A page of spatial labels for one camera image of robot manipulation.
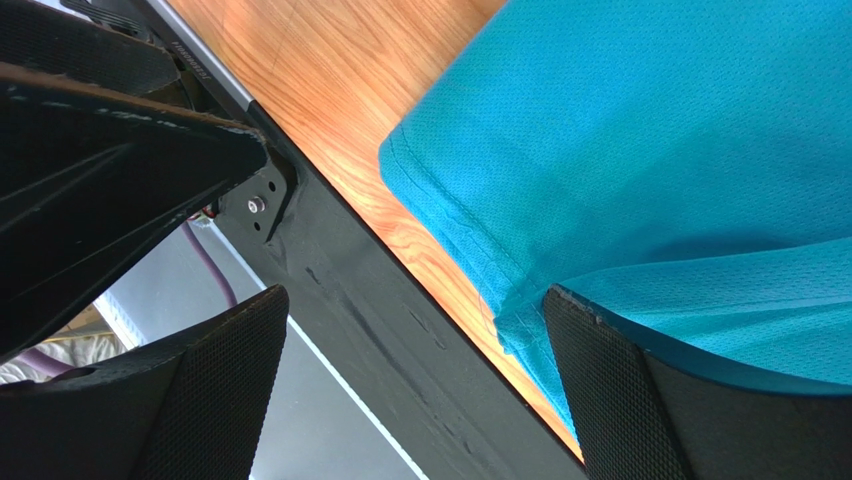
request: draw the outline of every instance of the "wire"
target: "wire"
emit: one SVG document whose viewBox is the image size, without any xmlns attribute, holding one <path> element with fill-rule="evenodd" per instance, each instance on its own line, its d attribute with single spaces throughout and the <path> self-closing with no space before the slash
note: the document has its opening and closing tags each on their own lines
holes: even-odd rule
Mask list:
<svg viewBox="0 0 852 480">
<path fill-rule="evenodd" d="M 35 347 L 24 350 L 18 355 L 17 359 L 26 363 L 33 369 L 51 377 L 62 375 L 68 370 L 75 368 L 67 363 L 60 362 Z"/>
<path fill-rule="evenodd" d="M 213 280 L 216 280 L 216 284 L 219 285 L 219 289 L 222 291 L 222 294 L 225 296 L 225 301 L 228 303 L 228 308 L 233 308 L 237 306 L 237 296 L 234 294 L 234 289 L 231 287 L 231 284 L 228 282 L 228 279 L 225 278 L 225 275 L 222 273 L 222 270 L 219 270 L 219 267 L 216 266 L 216 262 L 210 258 L 210 254 L 207 253 L 207 250 L 204 249 L 204 246 L 201 245 L 201 242 L 198 241 L 198 237 L 195 236 L 195 233 L 192 231 L 192 228 L 189 226 L 189 223 L 183 222 L 180 225 L 181 231 L 183 231 L 186 239 L 189 240 L 189 244 L 192 246 L 192 249 L 195 250 L 195 253 L 201 258 L 201 261 L 204 263 L 204 266 L 207 267 L 207 270 L 213 275 Z"/>
<path fill-rule="evenodd" d="M 178 83 L 180 84 L 180 89 L 183 92 L 183 97 L 186 99 L 186 105 L 193 112 L 197 112 L 198 110 L 195 109 L 195 102 L 192 101 L 192 96 L 190 96 L 189 89 L 186 88 L 186 84 L 183 83 L 183 79 L 178 77 Z"/>
</svg>

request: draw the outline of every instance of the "wooden floor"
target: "wooden floor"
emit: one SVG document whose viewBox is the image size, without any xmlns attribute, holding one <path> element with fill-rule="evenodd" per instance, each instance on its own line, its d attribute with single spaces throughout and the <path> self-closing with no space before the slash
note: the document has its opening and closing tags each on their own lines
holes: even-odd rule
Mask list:
<svg viewBox="0 0 852 480">
<path fill-rule="evenodd" d="M 379 178 L 378 149 L 503 0 L 171 0 L 172 6 L 565 443 L 491 313 Z"/>
</svg>

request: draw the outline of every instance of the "screw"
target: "screw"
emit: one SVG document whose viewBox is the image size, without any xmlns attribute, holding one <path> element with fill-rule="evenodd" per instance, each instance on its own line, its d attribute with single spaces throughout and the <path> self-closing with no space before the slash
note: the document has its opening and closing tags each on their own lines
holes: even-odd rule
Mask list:
<svg viewBox="0 0 852 480">
<path fill-rule="evenodd" d="M 249 212 L 260 213 L 264 210 L 266 210 L 266 202 L 264 202 L 262 198 L 254 197 L 249 200 Z"/>
</svg>

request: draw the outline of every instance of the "white stripe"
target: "white stripe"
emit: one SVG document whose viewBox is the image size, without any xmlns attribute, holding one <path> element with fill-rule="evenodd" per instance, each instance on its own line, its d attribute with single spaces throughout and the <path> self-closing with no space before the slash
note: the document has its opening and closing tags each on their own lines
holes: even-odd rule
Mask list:
<svg viewBox="0 0 852 480">
<path fill-rule="evenodd" d="M 227 248 L 228 251 L 231 252 L 231 255 L 233 255 L 234 258 L 237 259 L 237 261 L 245 269 L 246 273 L 248 273 L 254 283 L 261 290 L 265 290 L 266 285 L 263 283 L 260 277 L 258 277 L 257 274 L 254 273 L 254 270 L 249 267 L 248 263 L 246 263 L 242 255 L 240 255 L 234 248 L 234 246 L 231 245 L 231 242 L 228 241 L 227 238 L 225 238 L 225 235 L 222 234 L 222 231 L 219 230 L 219 227 L 216 226 L 216 224 L 213 222 L 210 222 L 210 224 L 210 229 L 213 230 L 213 233 L 215 233 L 219 240 L 222 242 L 222 244 L 225 245 L 225 248 Z M 421 470 L 420 467 L 416 463 L 414 463 L 414 460 L 412 460 L 411 456 L 408 455 L 408 452 L 406 452 L 402 448 L 402 445 L 400 445 L 399 442 L 397 442 L 396 439 L 393 438 L 393 435 L 391 435 L 388 429 L 385 428 L 384 425 L 382 425 L 382 422 L 378 418 L 376 418 L 376 415 L 373 414 L 373 412 L 370 410 L 370 407 L 368 407 L 367 404 L 364 403 L 363 400 L 361 400 L 361 397 L 359 397 L 358 394 L 355 393 L 355 390 L 353 390 L 352 387 L 349 386 L 349 383 L 340 375 L 337 369 L 334 368 L 334 365 L 332 365 L 331 362 L 328 361 L 328 358 L 325 357 L 325 355 L 320 351 L 320 349 L 317 348 L 317 346 L 310 339 L 310 337 L 308 337 L 305 331 L 302 330 L 302 327 L 300 327 L 299 324 L 296 323 L 293 317 L 288 316 L 287 322 L 290 324 L 293 330 L 295 330 L 296 333 L 299 334 L 302 340 L 308 345 L 308 348 L 310 348 L 311 351 L 314 352 L 314 355 L 317 356 L 320 363 L 322 363 L 323 366 L 328 370 L 328 373 L 330 373 L 331 376 L 334 377 L 335 380 L 337 380 L 337 383 L 339 383 L 343 390 L 349 395 L 349 398 L 351 398 L 352 401 L 355 402 L 356 405 L 358 405 L 358 408 L 360 408 L 361 411 L 364 412 L 364 415 L 366 415 L 367 418 L 370 419 L 370 423 L 372 423 L 373 426 L 376 427 L 376 429 L 382 434 L 383 437 L 385 437 L 385 440 L 388 441 L 391 447 L 396 450 L 396 453 L 398 453 L 399 456 L 402 457 L 402 459 L 405 461 L 405 463 L 408 464 L 408 466 L 411 468 L 417 478 L 421 480 L 428 480 L 429 477 L 427 477 L 426 474 L 423 473 L 423 470 Z"/>
<path fill-rule="evenodd" d="M 96 298 L 92 305 L 115 332 L 115 336 L 118 337 L 125 348 L 132 350 L 145 343 L 145 339 L 136 328 L 133 319 L 121 308 L 118 300 L 109 293 L 109 290 L 104 291 Z"/>
</svg>

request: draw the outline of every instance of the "metal frame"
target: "metal frame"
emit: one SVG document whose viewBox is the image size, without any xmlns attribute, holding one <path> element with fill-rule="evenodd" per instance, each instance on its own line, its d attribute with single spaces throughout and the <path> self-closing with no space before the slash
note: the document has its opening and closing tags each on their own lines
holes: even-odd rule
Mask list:
<svg viewBox="0 0 852 480">
<path fill-rule="evenodd" d="M 291 197 L 272 216 L 280 224 L 271 236 L 246 228 L 257 186 L 226 195 L 216 223 L 264 283 L 287 288 L 293 317 L 425 475 L 586 478 L 573 453 L 165 0 L 133 3 L 167 45 L 199 65 L 196 76 L 228 113 L 267 136 L 286 160 L 278 165 L 292 165 L 278 169 Z"/>
</svg>

